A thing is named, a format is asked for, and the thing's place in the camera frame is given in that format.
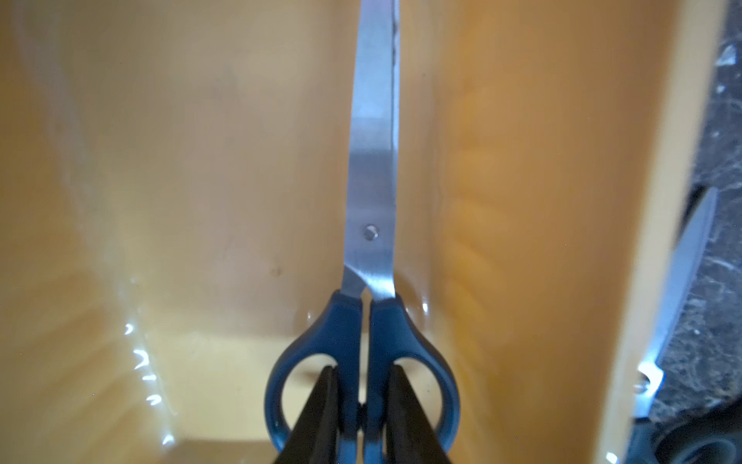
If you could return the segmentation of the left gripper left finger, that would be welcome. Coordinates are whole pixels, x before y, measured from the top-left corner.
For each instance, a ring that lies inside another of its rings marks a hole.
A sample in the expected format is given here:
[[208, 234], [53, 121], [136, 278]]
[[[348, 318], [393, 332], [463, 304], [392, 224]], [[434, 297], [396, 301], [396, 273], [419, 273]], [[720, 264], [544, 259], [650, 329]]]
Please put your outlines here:
[[325, 367], [275, 464], [333, 464], [339, 429], [335, 367]]

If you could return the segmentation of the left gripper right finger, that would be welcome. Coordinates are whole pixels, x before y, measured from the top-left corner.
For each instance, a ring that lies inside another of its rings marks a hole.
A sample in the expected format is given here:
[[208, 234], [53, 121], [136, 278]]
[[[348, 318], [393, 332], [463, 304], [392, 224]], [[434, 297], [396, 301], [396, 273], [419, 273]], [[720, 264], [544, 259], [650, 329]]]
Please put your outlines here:
[[395, 464], [450, 464], [402, 367], [393, 365], [386, 393], [386, 458]]

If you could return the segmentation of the blue handled scissors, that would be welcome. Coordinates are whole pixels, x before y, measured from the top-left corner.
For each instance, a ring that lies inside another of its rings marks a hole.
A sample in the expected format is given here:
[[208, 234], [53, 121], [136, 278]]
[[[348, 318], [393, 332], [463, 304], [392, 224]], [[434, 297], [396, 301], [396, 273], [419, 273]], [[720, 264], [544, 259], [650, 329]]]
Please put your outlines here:
[[335, 367], [335, 463], [388, 463], [386, 393], [402, 367], [448, 455], [461, 417], [454, 374], [407, 313], [394, 282], [399, 146], [399, 5], [359, 10], [340, 288], [278, 358], [264, 412], [277, 455], [325, 367]]

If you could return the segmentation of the yellow plastic storage box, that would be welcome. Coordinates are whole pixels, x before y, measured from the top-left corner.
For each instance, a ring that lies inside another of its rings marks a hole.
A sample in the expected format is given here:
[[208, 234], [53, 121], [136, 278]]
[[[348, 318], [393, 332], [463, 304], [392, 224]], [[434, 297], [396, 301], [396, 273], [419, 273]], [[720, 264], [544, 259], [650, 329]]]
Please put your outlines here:
[[[394, 278], [456, 463], [622, 457], [724, 1], [403, 1]], [[269, 463], [340, 286], [355, 1], [1, 5], [1, 459]]]

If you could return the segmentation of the black handled steel scissors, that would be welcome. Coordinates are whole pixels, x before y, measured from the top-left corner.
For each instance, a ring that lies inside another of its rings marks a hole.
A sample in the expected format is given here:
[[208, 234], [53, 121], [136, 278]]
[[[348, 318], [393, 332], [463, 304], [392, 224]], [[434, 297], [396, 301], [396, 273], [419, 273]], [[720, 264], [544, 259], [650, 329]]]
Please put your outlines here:
[[676, 238], [664, 293], [634, 386], [632, 432], [623, 463], [739, 463], [741, 401], [684, 423], [653, 443], [650, 410], [666, 378], [661, 362], [705, 254], [719, 190], [701, 186], [689, 197]]

